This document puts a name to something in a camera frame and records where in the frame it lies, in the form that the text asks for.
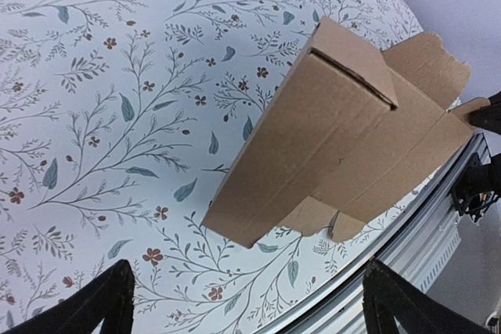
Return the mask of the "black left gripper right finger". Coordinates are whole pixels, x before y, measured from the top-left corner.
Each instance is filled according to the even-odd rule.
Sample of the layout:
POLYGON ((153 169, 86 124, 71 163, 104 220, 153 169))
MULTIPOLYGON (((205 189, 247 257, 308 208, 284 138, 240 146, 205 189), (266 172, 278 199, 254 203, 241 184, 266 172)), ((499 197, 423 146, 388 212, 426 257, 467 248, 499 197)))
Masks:
POLYGON ((362 280, 363 314, 369 334, 487 333, 488 330, 432 300, 378 259, 367 264, 362 280))

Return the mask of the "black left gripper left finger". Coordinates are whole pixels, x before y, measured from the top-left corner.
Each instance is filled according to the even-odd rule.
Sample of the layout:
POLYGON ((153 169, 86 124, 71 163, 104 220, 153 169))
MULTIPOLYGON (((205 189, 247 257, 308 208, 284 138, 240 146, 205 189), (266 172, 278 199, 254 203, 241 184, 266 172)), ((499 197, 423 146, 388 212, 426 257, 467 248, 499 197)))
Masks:
POLYGON ((19 333, 130 334, 135 277, 127 260, 119 260, 74 295, 9 331, 19 333))

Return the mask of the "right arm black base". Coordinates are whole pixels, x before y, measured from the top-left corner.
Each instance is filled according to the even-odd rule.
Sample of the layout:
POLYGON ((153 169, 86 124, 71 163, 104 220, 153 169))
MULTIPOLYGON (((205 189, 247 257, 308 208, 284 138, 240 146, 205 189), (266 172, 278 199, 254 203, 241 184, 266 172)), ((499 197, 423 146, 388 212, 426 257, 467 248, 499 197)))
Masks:
POLYGON ((491 156, 489 163, 482 164, 478 153, 474 153, 449 194, 452 208, 477 224, 500 199, 500 154, 491 156))

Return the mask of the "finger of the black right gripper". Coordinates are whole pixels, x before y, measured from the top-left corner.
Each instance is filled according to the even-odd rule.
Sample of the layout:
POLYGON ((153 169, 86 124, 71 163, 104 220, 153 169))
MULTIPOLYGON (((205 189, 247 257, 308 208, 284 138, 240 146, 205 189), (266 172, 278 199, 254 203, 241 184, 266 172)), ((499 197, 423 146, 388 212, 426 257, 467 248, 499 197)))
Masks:
POLYGON ((471 126, 490 131, 498 135, 501 134, 501 92, 488 98, 490 104, 468 115, 468 122, 471 126))

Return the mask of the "brown cardboard box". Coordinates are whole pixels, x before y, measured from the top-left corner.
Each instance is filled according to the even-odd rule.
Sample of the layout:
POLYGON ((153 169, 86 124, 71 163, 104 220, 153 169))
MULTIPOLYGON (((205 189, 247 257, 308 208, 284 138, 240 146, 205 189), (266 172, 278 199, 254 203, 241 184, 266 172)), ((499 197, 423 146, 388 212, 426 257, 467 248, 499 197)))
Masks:
POLYGON ((380 50, 323 17, 224 178, 203 225, 251 248, 273 228, 344 242, 474 133, 470 67, 431 32, 380 50))

